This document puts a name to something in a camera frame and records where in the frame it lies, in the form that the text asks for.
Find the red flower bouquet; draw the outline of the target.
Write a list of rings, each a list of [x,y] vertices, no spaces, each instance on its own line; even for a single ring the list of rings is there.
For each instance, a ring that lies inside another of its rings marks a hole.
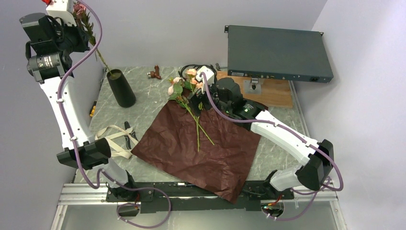
[[[209,137],[207,132],[200,124],[200,115],[199,112],[204,111],[203,103],[197,103],[197,111],[194,111],[192,108],[192,99],[189,99],[189,96],[193,96],[193,93],[196,93],[198,90],[203,88],[203,83],[197,81],[197,69],[191,68],[187,69],[186,76],[183,73],[180,74],[180,77],[170,77],[168,87],[168,96],[169,100],[173,100],[179,104],[181,108],[184,108],[193,118],[196,125],[196,136],[197,136],[197,150],[200,151],[200,132],[202,132],[210,143],[214,146],[214,142]]]

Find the pink flower stem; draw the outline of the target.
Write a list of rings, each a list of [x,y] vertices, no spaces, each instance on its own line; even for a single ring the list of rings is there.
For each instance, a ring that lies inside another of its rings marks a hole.
[[[90,22],[90,13],[87,12],[87,8],[79,3],[78,1],[74,2],[74,13],[73,16],[77,22],[77,24],[79,25],[79,27],[81,27],[89,40],[89,43],[92,46],[96,45],[96,36],[95,33],[93,32],[93,28],[94,28],[94,23]]]

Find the dark red wrapping paper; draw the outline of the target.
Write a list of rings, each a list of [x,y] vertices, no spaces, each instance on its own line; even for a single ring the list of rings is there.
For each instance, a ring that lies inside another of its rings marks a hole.
[[[169,100],[131,152],[234,204],[259,141],[258,134],[224,119],[215,110],[202,112],[195,121],[186,109]]]

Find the beige ribbon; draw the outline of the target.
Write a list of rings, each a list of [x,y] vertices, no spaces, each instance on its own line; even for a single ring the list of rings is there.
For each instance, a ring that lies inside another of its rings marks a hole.
[[[116,133],[110,134],[110,135],[105,135],[105,132],[113,129],[116,131]],[[130,132],[134,128],[131,126],[129,129],[121,128],[116,125],[109,125],[95,134],[95,140],[99,140],[101,138],[104,138],[107,140],[110,148],[111,148],[111,155],[112,157],[123,157],[125,159],[129,159],[132,156],[131,150],[133,149],[132,145],[136,146],[138,144],[138,141],[136,141],[134,138],[130,136]],[[125,135],[128,135],[129,138],[131,139],[131,150],[128,150],[127,148],[123,148],[121,145],[117,144],[115,141],[118,140],[118,138],[124,138]]]

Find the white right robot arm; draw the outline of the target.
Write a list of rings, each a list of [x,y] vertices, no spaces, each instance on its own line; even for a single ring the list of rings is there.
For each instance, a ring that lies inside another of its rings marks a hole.
[[[277,144],[298,161],[294,167],[274,170],[268,175],[264,185],[266,197],[275,199],[283,190],[297,186],[312,193],[332,188],[328,185],[329,174],[337,166],[331,142],[307,137],[278,120],[261,104],[243,98],[231,78],[215,80],[202,73],[191,77],[189,85],[192,87],[189,107],[196,114],[213,108],[226,120]]]

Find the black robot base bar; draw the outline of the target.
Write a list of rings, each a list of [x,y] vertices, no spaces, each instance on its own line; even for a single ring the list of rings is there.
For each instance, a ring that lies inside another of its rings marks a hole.
[[[171,202],[172,211],[200,211],[200,210],[227,210],[243,209],[245,211],[261,211],[266,202],[282,203],[282,200],[293,200],[294,195],[290,189],[280,192],[279,195],[268,191],[261,180],[246,181],[237,201],[232,204],[214,193],[199,188],[191,183],[181,182],[134,182],[136,188],[146,190],[138,191],[135,201],[140,205],[141,214],[156,213],[168,210],[168,201],[164,195],[153,188],[165,192]]]

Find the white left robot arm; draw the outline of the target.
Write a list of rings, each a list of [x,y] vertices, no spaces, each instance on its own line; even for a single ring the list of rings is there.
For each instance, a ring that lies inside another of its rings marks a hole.
[[[120,186],[123,200],[134,200],[138,188],[112,159],[108,141],[96,139],[79,112],[70,54],[89,50],[85,32],[73,21],[44,13],[31,13],[19,21],[29,37],[25,48],[28,72],[46,94],[60,129],[63,151],[57,154],[58,161],[82,173],[95,169],[111,188]]]

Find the black cone vase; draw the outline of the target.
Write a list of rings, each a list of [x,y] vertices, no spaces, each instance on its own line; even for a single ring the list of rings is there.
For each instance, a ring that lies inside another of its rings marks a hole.
[[[121,70],[108,71],[107,80],[119,106],[128,108],[136,103],[136,96]]]

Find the brown small figurine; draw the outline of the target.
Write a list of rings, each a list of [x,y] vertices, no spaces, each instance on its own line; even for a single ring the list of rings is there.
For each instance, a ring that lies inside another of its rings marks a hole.
[[[158,79],[158,80],[160,80],[160,79],[161,79],[161,75],[160,75],[159,66],[158,66],[158,65],[155,65],[155,66],[154,66],[154,70],[148,72],[148,73],[147,73],[147,76],[148,76],[148,78],[151,78],[151,79]]]

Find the black pruning shears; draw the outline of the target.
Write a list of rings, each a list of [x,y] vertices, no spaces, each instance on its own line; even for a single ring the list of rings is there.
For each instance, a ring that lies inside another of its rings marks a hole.
[[[130,128],[130,124],[129,124],[128,121],[125,121],[125,122],[124,122],[124,127],[125,127],[125,129],[129,129],[129,128]],[[135,133],[134,130],[132,130],[132,131],[130,132],[130,136],[131,136],[132,138],[134,138],[136,141],[138,141],[138,139],[137,139],[137,137],[136,137],[136,133]],[[126,148],[127,148],[128,150],[131,150],[131,149],[132,149],[132,147],[131,147],[131,139],[129,138],[128,135],[125,135],[124,138],[125,138],[125,145],[126,145]]]

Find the yellow tool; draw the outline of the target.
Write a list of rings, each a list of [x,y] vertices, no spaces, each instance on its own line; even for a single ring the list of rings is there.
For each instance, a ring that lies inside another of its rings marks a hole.
[[[97,104],[97,101],[94,101],[93,104],[92,104],[92,106],[91,106],[91,108],[90,108],[90,111],[89,111],[89,116],[90,116],[90,117],[93,117],[93,116],[94,116],[96,104]]]

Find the wooden board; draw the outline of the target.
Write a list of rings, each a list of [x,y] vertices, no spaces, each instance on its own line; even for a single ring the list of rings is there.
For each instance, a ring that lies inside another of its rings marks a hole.
[[[291,88],[287,80],[259,79],[253,90],[250,87],[251,78],[249,77],[228,76],[226,71],[218,71],[216,77],[217,80],[232,78],[239,85],[245,99],[256,101],[267,107],[293,107]]]

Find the metal switch stand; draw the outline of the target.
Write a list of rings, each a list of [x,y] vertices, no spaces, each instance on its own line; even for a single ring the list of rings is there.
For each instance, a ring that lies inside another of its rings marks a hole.
[[[243,90],[244,93],[248,94],[261,94],[262,93],[262,84],[264,79],[261,78],[250,78],[250,80],[243,80]]]

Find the dark green network switch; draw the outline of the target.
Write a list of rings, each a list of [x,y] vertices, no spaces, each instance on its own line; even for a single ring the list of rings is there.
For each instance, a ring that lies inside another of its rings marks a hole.
[[[226,25],[229,76],[329,83],[334,78],[323,33]]]

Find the aluminium frame rail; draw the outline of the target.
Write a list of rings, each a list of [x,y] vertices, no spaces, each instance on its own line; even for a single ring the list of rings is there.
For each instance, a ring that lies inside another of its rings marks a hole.
[[[154,190],[162,193],[164,197],[170,202],[169,196],[160,189],[153,188]],[[319,192],[311,192],[306,190],[303,186],[290,189],[293,192],[293,200],[282,200],[278,204],[275,202],[266,202],[261,207],[264,209],[268,207],[274,213],[282,213],[282,209],[286,208],[288,204],[294,203],[295,209],[302,207],[303,209],[310,209],[310,201],[313,202],[327,202],[331,209],[336,227],[339,230],[346,230],[347,224],[344,220],[342,211],[338,203],[338,197],[335,191],[324,188]],[[98,189],[93,189],[87,184],[64,184],[62,192],[58,201],[59,207],[68,205],[121,205],[126,203],[123,198],[116,198],[106,185],[101,185]]]

